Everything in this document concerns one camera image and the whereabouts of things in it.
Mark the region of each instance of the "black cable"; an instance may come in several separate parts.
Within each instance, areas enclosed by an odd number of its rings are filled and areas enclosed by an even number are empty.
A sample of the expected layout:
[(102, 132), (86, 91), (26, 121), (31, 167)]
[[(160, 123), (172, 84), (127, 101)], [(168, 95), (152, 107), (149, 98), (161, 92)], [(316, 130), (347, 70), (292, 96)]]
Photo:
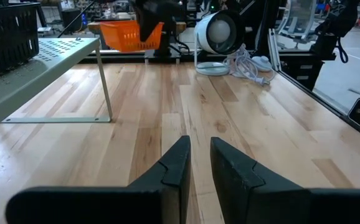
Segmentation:
[(175, 47), (173, 47), (172, 45), (169, 44), (169, 47), (172, 48), (173, 50), (175, 50), (177, 53), (179, 53), (180, 55), (182, 55), (181, 51)]
[(210, 13), (209, 10), (208, 10), (205, 14), (203, 14), (203, 15), (201, 16), (201, 19), (202, 19), (204, 16), (206, 16), (208, 13)]
[(341, 38), (338, 37), (338, 46), (336, 46), (336, 48), (338, 48), (339, 50), (339, 54), (341, 56), (341, 61), (343, 63), (347, 63), (349, 61), (349, 56), (346, 53), (346, 51), (343, 49), (342, 44), (341, 44)]
[(184, 46), (180, 46), (179, 49), (186, 49), (187, 50), (187, 48), (184, 47)]
[(86, 6), (86, 8), (84, 8), (84, 9), (79, 13), (79, 15), (78, 15), (75, 19), (73, 19), (73, 21), (72, 21), (67, 27), (64, 28), (64, 30), (58, 35), (57, 38), (60, 38), (60, 37), (62, 36), (62, 34), (64, 34), (64, 32), (67, 31), (67, 29), (81, 16), (88, 8), (90, 8), (90, 6), (92, 6), (95, 2), (96, 2), (96, 1), (94, 0), (94, 1), (92, 1), (88, 6)]
[(53, 21), (55, 20), (55, 13), (54, 13), (54, 8), (51, 9), (50, 11), (50, 16), (51, 16), (51, 12), (53, 13)]
[(184, 48), (187, 49), (188, 53), (190, 53), (190, 48), (187, 46), (187, 44), (181, 42), (175, 35), (173, 35), (173, 37), (174, 37), (174, 40), (175, 40), (178, 44), (184, 46)]

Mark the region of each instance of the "black plastic crate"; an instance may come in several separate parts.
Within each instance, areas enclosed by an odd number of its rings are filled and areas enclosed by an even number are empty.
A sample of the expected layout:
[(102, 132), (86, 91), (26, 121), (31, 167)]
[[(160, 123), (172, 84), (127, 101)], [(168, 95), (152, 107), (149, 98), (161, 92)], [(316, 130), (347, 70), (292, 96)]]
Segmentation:
[(30, 3), (0, 7), (0, 74), (39, 53), (38, 6)]

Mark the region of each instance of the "power cord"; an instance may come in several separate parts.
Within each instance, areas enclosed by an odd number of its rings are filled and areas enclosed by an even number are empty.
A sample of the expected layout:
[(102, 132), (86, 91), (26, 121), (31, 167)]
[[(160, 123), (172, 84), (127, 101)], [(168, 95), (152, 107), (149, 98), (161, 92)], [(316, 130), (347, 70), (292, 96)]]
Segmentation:
[(170, 44), (169, 44), (169, 47), (172, 48), (173, 50), (175, 50), (175, 51), (176, 51), (177, 53), (179, 53), (180, 55), (182, 55), (182, 52), (181, 52), (179, 49), (173, 47), (173, 46), (170, 45)]
[(210, 11), (207, 11), (205, 14), (203, 14), (203, 15), (201, 16), (201, 19), (202, 19), (204, 16), (208, 15), (208, 13), (210, 13)]
[(83, 21), (80, 23), (80, 28), (75, 33), (80, 32), (83, 29)]
[(223, 64), (230, 67), (231, 75), (238, 78), (248, 78), (262, 86), (264, 84), (270, 84), (270, 81), (272, 81), (275, 76), (275, 72), (273, 72), (273, 76), (269, 79), (258, 77), (259, 70), (255, 62), (250, 58), (248, 50), (245, 49), (245, 44), (242, 44), (240, 49), (234, 54), (227, 56)]
[(341, 38), (338, 37), (338, 46), (336, 46), (336, 48), (339, 50), (339, 55), (341, 56), (341, 61), (343, 63), (347, 63), (349, 61), (349, 56), (346, 53), (346, 51), (343, 49), (342, 44), (341, 44)]
[(187, 49), (188, 54), (190, 54), (190, 48), (188, 47), (188, 45), (185, 44), (185, 43), (183, 43), (183, 42), (181, 42), (181, 41), (176, 37), (176, 35), (173, 35), (173, 37), (174, 37), (174, 41), (176, 41), (178, 44), (182, 45), (182, 47), (180, 47), (180, 48), (185, 48), (185, 49)]
[(180, 48), (180, 49), (186, 49), (186, 50), (187, 50), (187, 48), (186, 48), (186, 47), (183, 47), (183, 46), (180, 46), (179, 48)]

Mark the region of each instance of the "orange plastic basket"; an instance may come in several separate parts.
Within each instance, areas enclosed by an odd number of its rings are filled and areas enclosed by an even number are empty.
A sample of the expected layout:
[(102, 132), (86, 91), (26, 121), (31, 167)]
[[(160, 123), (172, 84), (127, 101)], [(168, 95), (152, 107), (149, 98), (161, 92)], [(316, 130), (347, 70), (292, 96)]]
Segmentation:
[(140, 27), (137, 21), (101, 22), (105, 43), (120, 52), (158, 49), (161, 43), (163, 22), (160, 22), (146, 42), (140, 41)]

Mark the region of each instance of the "metal shelf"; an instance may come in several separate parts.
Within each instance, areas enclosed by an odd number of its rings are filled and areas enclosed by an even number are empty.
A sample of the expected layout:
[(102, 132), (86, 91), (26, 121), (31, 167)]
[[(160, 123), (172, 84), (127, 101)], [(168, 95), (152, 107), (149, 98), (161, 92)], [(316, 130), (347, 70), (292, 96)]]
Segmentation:
[[(0, 76), (0, 122), (90, 52), (98, 49), (99, 45), (97, 38), (39, 39), (39, 55), (19, 68)], [(108, 121), (99, 119), (100, 122), (109, 122), (109, 120), (110, 118)]]

